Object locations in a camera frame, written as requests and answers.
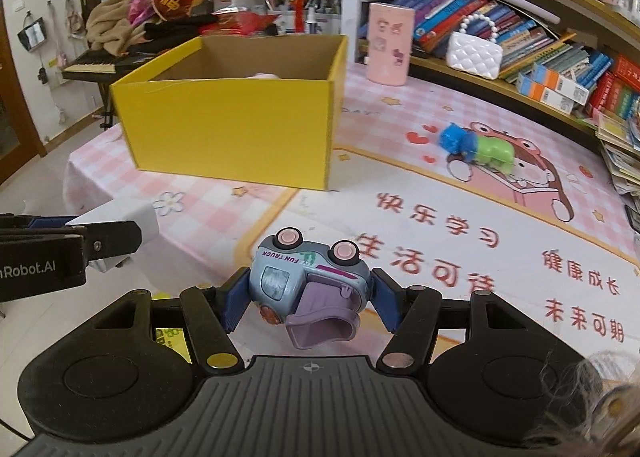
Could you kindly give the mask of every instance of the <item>wooden door frame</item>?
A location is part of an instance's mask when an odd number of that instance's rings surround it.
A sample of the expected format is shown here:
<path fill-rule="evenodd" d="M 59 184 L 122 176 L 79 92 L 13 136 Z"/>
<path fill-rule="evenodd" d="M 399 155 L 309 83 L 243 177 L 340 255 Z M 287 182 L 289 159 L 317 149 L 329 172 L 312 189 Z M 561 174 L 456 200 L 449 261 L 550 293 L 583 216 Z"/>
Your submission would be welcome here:
<path fill-rule="evenodd" d="M 14 57 L 9 46 L 9 37 L 4 21 L 2 0 L 0 0 L 0 64 L 2 64 L 0 76 L 6 79 L 6 83 L 3 84 L 3 88 L 6 88 L 6 94 L 2 101 L 20 141 L 19 146 L 2 157 L 2 162 L 0 162 L 0 183 L 2 183 L 15 172 L 12 167 L 23 166 L 36 154 L 41 157 L 47 154 L 44 145 L 40 141 L 38 130 L 36 130 L 31 119 L 29 107 L 24 99 L 18 74 L 15 71 Z"/>

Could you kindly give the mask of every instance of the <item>pen holder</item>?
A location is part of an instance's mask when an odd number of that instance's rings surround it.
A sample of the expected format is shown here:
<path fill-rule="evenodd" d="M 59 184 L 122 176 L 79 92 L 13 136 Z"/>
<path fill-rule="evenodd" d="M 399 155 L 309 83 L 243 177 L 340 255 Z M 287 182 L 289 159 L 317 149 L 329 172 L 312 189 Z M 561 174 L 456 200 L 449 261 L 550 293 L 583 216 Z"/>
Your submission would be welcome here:
<path fill-rule="evenodd" d="M 473 20 L 485 20 L 491 26 L 491 38 L 484 40 L 467 34 L 466 28 Z M 460 24 L 460 31 L 451 33 L 447 65 L 456 71 L 495 80 L 500 73 L 502 62 L 502 47 L 495 42 L 497 37 L 498 29 L 491 18 L 478 13 L 467 16 Z"/>
<path fill-rule="evenodd" d="M 415 11 L 391 4 L 369 7 L 367 78 L 381 85 L 406 83 L 411 59 Z"/>

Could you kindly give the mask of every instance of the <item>white handbag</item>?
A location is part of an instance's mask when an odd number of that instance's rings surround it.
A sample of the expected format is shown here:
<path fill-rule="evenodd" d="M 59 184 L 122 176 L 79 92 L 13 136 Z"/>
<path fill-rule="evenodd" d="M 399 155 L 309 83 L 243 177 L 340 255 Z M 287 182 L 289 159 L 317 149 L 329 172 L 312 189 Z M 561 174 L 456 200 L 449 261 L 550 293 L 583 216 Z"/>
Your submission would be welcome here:
<path fill-rule="evenodd" d="M 485 20 L 491 26 L 491 38 L 484 40 L 466 33 L 473 20 Z M 457 71 L 465 71 L 488 80 L 495 80 L 500 73 L 502 47 L 495 42 L 498 29 L 491 18 L 484 14 L 467 16 L 460 24 L 460 31 L 453 31 L 447 48 L 447 65 Z"/>

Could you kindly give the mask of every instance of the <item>yellow cardboard box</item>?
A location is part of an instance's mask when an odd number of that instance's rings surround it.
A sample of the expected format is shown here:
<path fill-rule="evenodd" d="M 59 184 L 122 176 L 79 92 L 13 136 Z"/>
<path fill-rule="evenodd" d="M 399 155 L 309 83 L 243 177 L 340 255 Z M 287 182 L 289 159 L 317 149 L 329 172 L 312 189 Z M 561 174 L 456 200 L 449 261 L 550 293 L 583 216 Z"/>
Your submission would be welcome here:
<path fill-rule="evenodd" d="M 111 90 L 142 170 L 326 189 L 345 68 L 344 36 L 207 36 Z"/>

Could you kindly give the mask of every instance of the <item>checkered tablecloth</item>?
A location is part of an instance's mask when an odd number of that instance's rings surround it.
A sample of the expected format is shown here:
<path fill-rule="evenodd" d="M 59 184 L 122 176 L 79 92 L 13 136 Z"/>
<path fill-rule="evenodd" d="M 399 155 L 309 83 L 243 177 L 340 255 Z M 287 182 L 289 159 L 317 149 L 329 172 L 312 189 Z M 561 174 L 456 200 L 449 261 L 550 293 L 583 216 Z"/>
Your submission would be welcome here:
<path fill-rule="evenodd" d="M 506 109 L 429 82 L 410 78 L 403 87 L 385 87 L 367 81 L 365 68 L 354 64 L 348 69 L 345 90 L 336 145 L 388 158 L 465 188 L 467 183 L 452 176 L 446 153 L 437 145 L 438 133 L 450 122 L 484 124 L 513 140 L 519 138 L 523 148 L 539 151 L 536 158 L 553 165 L 548 179 L 558 179 L 573 209 L 571 228 L 633 256 L 633 232 L 623 204 L 596 154 Z M 505 185 L 493 184 L 498 198 L 505 201 Z M 136 258 L 156 287 L 175 294 L 204 281 L 220 283 L 231 275 L 239 260 L 239 239 L 265 220 L 274 202 L 286 202 L 291 191 L 137 170 L 116 126 L 71 154 L 64 197 L 72 214 L 113 198 L 153 202 L 161 234 Z M 385 191 L 384 181 L 380 191 Z M 534 210 L 538 215 L 558 220 L 552 208 L 540 206 Z"/>

